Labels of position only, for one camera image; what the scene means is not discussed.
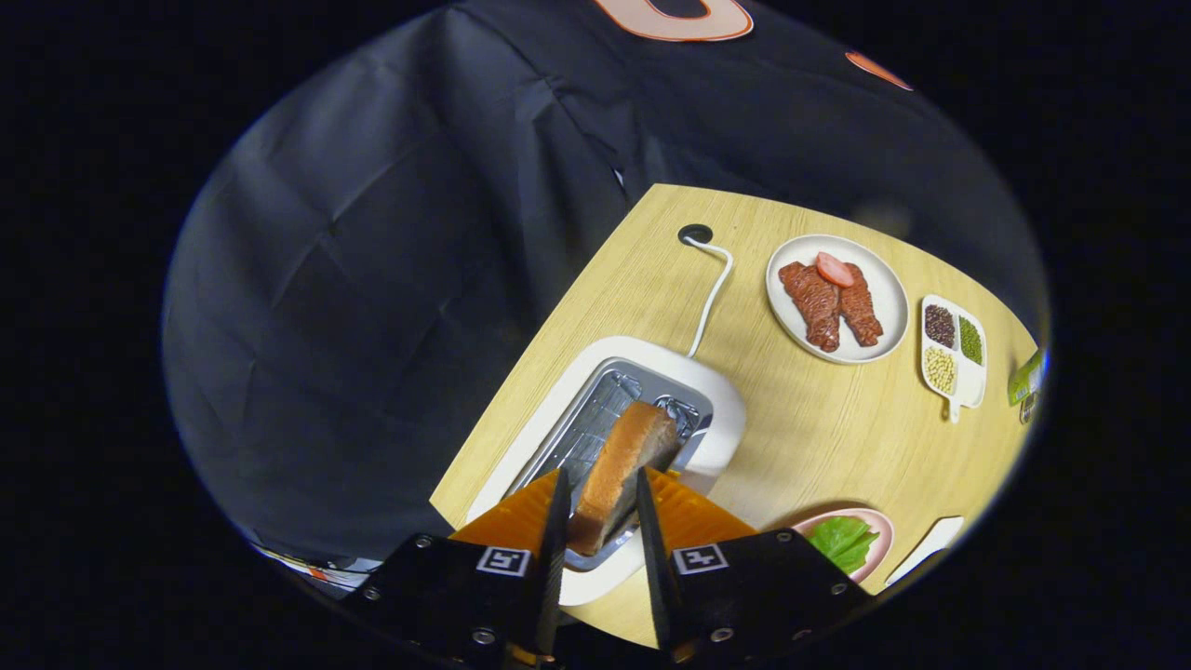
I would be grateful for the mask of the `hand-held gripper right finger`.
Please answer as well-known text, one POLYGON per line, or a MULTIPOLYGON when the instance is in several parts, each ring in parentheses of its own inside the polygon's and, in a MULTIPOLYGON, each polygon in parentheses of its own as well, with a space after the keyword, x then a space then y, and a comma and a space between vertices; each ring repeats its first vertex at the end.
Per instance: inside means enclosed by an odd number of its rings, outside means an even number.
POLYGON ((877 599, 796 530, 753 530, 668 474, 636 474, 651 626, 672 666, 759 666, 877 599))

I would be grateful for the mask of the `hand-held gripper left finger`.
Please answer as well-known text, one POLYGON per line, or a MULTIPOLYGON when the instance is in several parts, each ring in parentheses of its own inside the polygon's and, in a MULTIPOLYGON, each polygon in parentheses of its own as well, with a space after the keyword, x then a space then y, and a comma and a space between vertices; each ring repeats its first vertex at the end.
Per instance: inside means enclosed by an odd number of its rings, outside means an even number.
POLYGON ((556 468, 451 536, 420 531, 341 615, 443 669, 555 669, 569 505, 556 468))

